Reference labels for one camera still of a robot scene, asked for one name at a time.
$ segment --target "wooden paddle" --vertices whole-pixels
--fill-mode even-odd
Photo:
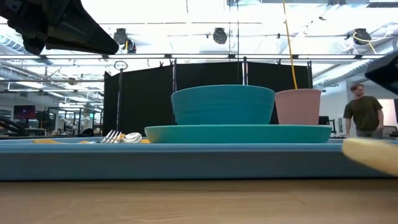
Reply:
[[[373,139],[345,139],[343,154],[373,169],[398,176],[398,146]]]

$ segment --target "ceiling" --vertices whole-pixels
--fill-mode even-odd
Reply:
[[[239,7],[228,7],[226,0],[112,0],[101,4],[94,0],[81,1],[109,35],[113,35],[117,28],[126,28],[136,43],[137,54],[289,54],[284,19],[287,19],[293,54],[383,54],[384,51],[377,51],[378,47],[392,42],[398,35],[398,8],[368,8],[366,1],[357,1],[365,4],[335,6],[325,3],[287,4],[286,16],[282,4],[261,4],[250,0],[242,1],[250,4]],[[212,38],[217,27],[224,28],[229,35],[224,45],[217,44]],[[352,38],[345,39],[347,33],[353,33],[356,28],[366,28],[373,38],[375,50],[369,44],[356,45]],[[8,28],[3,18],[0,18],[0,43],[1,37],[22,44],[20,35]],[[23,53],[21,49],[0,45],[0,54]],[[115,60],[111,59],[77,58],[81,52],[64,50],[44,50],[42,54],[67,54],[73,59],[51,59],[51,65],[37,60],[6,62],[56,79],[95,80],[102,79],[104,71],[113,75],[118,72],[113,67]],[[159,60],[131,59],[126,62],[128,70],[140,70],[158,67]],[[193,58],[179,61],[195,62],[209,60]],[[263,62],[274,63],[275,60]],[[341,60],[313,61],[313,74],[319,76],[346,63]],[[58,87],[72,88],[67,84]],[[78,83],[73,88],[102,90],[103,83]]]

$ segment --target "teal plate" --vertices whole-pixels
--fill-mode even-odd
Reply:
[[[306,125],[229,124],[146,127],[151,143],[326,143],[331,128]]]

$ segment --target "blue tray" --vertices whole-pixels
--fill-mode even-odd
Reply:
[[[225,124],[145,128],[153,143],[326,143],[331,127],[306,125]]]
[[[74,140],[79,142],[93,139]],[[0,180],[389,177],[346,158],[341,153],[340,143],[31,144],[31,142],[31,139],[0,141]]]

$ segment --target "pink cup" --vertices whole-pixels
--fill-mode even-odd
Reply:
[[[298,89],[275,94],[279,124],[318,125],[321,91]]]

